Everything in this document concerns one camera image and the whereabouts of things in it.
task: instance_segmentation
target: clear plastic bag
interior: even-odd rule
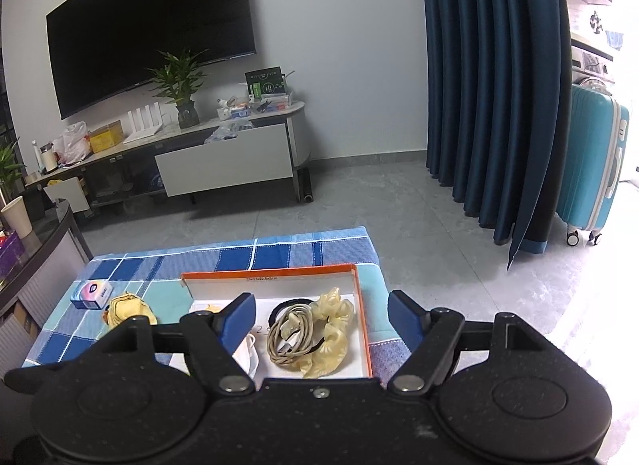
[[[255,128],[247,118],[224,121],[212,135],[204,141],[204,144],[218,140],[228,140],[237,137],[238,132]]]
[[[53,140],[53,151],[64,166],[78,163],[91,154],[89,130],[86,122],[80,121],[67,126],[62,135]]]

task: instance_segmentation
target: tile floor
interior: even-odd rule
[[[311,204],[296,203],[290,181],[278,181],[199,193],[195,206],[187,197],[160,205],[131,201],[83,231],[94,254],[102,254],[363,225],[389,290],[401,288],[426,308],[449,306],[475,320],[516,312],[586,368],[614,406],[600,459],[637,462],[639,392],[628,364],[635,359],[625,348],[635,339],[639,310],[639,189],[619,186],[599,246],[583,240],[567,246],[557,217],[546,253],[520,253],[507,272],[508,246],[495,246],[492,232],[465,217],[422,163],[315,171],[312,182]]]

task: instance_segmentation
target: green plant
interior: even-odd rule
[[[149,68],[154,75],[151,81],[158,85],[155,90],[160,90],[154,97],[168,97],[171,99],[169,102],[178,106],[189,102],[191,95],[202,86],[204,72],[196,61],[202,52],[194,56],[188,49],[184,49],[179,56],[160,53],[167,63],[162,68]]]
[[[15,161],[14,150],[17,144],[18,141],[15,141],[13,144],[0,149],[0,186],[5,198],[11,196],[15,181],[22,176],[20,169],[24,167],[24,164],[19,164]]]

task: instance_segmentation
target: blue curtain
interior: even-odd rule
[[[564,171],[571,45],[566,0],[424,0],[426,165],[467,216],[543,252]]]

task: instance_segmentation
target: suitcase handle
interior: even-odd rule
[[[610,176],[612,177],[612,181],[608,181],[608,188],[606,189],[606,198],[612,198],[612,195],[615,192],[615,188],[617,187],[617,182],[619,181],[619,173],[621,172],[621,159],[624,156],[624,149],[617,148],[615,151],[615,166],[614,171],[610,172]]]

